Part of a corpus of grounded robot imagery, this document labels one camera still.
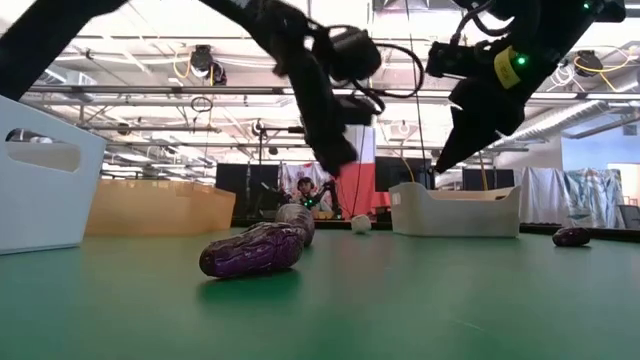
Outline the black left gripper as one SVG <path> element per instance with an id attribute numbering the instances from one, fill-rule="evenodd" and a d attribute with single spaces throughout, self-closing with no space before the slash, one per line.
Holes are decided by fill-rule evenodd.
<path id="1" fill-rule="evenodd" d="M 347 125 L 369 125 L 383 111 L 383 101 L 362 89 L 335 95 L 329 74 L 328 29 L 278 30 L 272 37 L 274 72 L 289 78 L 303 121 L 305 142 L 322 169 L 339 176 L 357 160 L 354 146 L 345 138 Z"/>

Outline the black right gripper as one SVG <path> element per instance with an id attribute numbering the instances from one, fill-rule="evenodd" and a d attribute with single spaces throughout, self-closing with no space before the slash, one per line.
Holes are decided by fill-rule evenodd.
<path id="1" fill-rule="evenodd" d="M 461 45 L 455 34 L 449 41 Z M 524 121 L 524 106 L 550 74 L 550 40 L 541 30 L 512 32 L 489 42 L 495 53 L 490 72 L 462 77 L 451 91 L 453 128 L 434 166 L 444 173 L 495 142 L 498 132 L 510 135 Z"/>

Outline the large purple eggplant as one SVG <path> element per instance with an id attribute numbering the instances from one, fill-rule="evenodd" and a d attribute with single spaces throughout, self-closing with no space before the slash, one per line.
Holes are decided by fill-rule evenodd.
<path id="1" fill-rule="evenodd" d="M 227 239 L 206 246 L 199 257 L 207 276 L 233 278 L 288 269 L 296 264 L 315 234 L 312 212 L 286 204 L 273 222 L 259 222 Z"/>

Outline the small purple eggplant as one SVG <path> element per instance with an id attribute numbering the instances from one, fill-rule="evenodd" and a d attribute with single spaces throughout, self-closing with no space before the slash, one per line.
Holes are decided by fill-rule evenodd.
<path id="1" fill-rule="evenodd" d="M 552 235 L 552 242 L 558 247 L 581 247 L 590 241 L 589 231 L 582 227 L 560 228 Z"/>

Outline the white and orange column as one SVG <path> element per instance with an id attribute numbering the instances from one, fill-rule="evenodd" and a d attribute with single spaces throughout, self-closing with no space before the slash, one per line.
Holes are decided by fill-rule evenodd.
<path id="1" fill-rule="evenodd" d="M 357 160 L 341 168 L 336 179 L 337 195 L 343 215 L 374 213 L 390 205 L 387 192 L 375 189 L 376 131 L 372 127 L 348 125 L 345 138 L 357 151 Z"/>

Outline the person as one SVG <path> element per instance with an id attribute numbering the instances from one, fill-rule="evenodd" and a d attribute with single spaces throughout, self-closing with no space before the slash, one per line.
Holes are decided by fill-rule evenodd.
<path id="1" fill-rule="evenodd" d="M 310 177 L 302 177 L 297 182 L 298 197 L 297 202 L 307 209 L 318 209 L 320 200 L 318 191 Z"/>

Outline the floral patterned cloth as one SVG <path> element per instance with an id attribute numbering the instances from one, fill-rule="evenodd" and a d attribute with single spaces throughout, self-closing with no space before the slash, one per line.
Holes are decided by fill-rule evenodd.
<path id="1" fill-rule="evenodd" d="M 281 188 L 293 198 L 300 197 L 297 185 L 302 178 L 310 178 L 314 185 L 314 191 L 316 191 L 330 176 L 316 162 L 284 163 L 281 166 Z"/>

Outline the black partition panel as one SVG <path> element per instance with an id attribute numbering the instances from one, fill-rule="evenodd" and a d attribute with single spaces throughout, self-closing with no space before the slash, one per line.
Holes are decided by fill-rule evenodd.
<path id="1" fill-rule="evenodd" d="M 484 191 L 515 186 L 512 169 L 464 169 L 462 188 L 465 191 Z"/>
<path id="2" fill-rule="evenodd" d="M 216 187 L 236 195 L 234 219 L 273 219 L 279 207 L 277 165 L 219 163 Z"/>

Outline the white plastic basket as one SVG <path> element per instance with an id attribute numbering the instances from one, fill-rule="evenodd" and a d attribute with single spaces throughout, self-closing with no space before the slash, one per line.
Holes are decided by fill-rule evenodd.
<path id="1" fill-rule="evenodd" d="M 419 183 L 389 189 L 392 230 L 418 237 L 515 238 L 521 188 L 428 190 Z"/>
<path id="2" fill-rule="evenodd" d="M 106 141 L 0 96 L 0 255 L 82 242 Z"/>

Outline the white hanging cloth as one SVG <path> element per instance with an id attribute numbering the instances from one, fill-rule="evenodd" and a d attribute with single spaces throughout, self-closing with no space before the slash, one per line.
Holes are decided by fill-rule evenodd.
<path id="1" fill-rule="evenodd" d="M 526 167 L 520 180 L 520 221 L 564 225 L 568 216 L 563 172 Z"/>

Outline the blue patterned hanging cloth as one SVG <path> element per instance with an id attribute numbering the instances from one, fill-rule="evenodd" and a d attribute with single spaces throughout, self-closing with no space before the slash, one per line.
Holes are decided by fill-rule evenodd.
<path id="1" fill-rule="evenodd" d="M 616 169 L 564 172 L 568 224 L 584 228 L 623 227 L 621 174 Z"/>

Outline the black background rig frame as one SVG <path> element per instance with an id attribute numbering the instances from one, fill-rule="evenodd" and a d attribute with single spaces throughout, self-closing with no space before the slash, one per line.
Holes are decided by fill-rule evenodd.
<path id="1" fill-rule="evenodd" d="M 257 184 L 259 186 L 259 194 L 257 201 L 255 203 L 255 208 L 253 215 L 256 219 L 264 219 L 264 215 L 262 214 L 261 204 L 264 197 L 264 194 L 274 194 L 278 200 L 278 204 L 280 203 L 288 203 L 290 200 L 290 195 L 287 194 L 284 190 L 277 190 L 274 187 L 267 185 L 262 179 L 262 166 L 263 166 L 263 153 L 265 146 L 265 138 L 267 137 L 268 132 L 281 132 L 286 131 L 290 134 L 303 134 L 304 129 L 302 126 L 289 126 L 289 127 L 267 127 L 263 125 L 263 129 L 266 131 L 266 136 L 264 138 L 258 138 L 258 177 Z"/>

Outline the silver ceiling duct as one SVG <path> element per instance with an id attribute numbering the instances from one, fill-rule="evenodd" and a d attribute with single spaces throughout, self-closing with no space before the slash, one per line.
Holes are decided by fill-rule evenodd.
<path id="1" fill-rule="evenodd" d="M 550 110 L 525 121 L 513 134 L 502 137 L 495 145 L 506 146 L 519 141 L 543 138 L 611 111 L 631 107 L 640 107 L 640 99 L 627 101 L 592 100 L 567 108 Z"/>

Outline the overhead light bar rail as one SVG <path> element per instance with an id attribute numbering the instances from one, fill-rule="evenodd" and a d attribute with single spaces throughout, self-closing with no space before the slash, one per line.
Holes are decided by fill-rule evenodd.
<path id="1" fill-rule="evenodd" d="M 92 93 L 92 94 L 203 94 L 203 95 L 293 95 L 289 87 L 167 87 L 167 86 L 79 86 L 79 85 L 34 85 L 33 93 Z M 531 101 L 640 101 L 640 93 L 623 92 L 536 92 Z"/>

